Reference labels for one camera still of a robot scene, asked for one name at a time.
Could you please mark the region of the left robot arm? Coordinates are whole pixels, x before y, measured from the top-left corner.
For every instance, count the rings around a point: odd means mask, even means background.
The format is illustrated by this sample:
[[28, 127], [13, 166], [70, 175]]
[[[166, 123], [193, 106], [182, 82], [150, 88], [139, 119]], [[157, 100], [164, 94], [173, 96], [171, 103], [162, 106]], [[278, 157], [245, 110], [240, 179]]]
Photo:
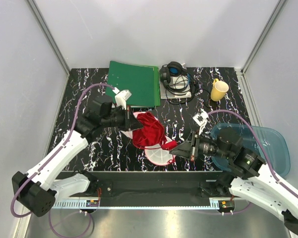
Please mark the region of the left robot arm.
[[81, 116], [75, 117], [74, 127], [41, 162], [24, 174], [14, 174], [13, 200], [35, 216], [42, 217], [59, 200], [78, 193], [93, 196], [98, 189], [98, 178], [87, 171], [79, 171], [62, 180], [56, 178], [78, 153], [95, 140], [99, 131], [110, 127], [123, 131], [143, 128], [127, 106], [130, 96], [130, 91], [123, 90], [114, 98], [102, 96], [94, 99]]

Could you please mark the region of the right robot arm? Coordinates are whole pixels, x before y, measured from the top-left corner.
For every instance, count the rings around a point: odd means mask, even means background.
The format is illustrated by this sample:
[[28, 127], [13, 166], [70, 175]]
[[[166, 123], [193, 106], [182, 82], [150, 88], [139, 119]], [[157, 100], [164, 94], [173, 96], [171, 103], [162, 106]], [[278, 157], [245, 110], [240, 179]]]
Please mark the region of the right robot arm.
[[170, 154], [193, 161], [201, 156], [219, 157], [228, 162], [215, 182], [201, 189], [212, 196], [237, 196], [265, 209], [292, 233], [298, 235], [298, 190], [276, 175], [260, 155], [242, 145], [242, 137], [231, 127], [220, 130], [216, 139], [192, 132]]

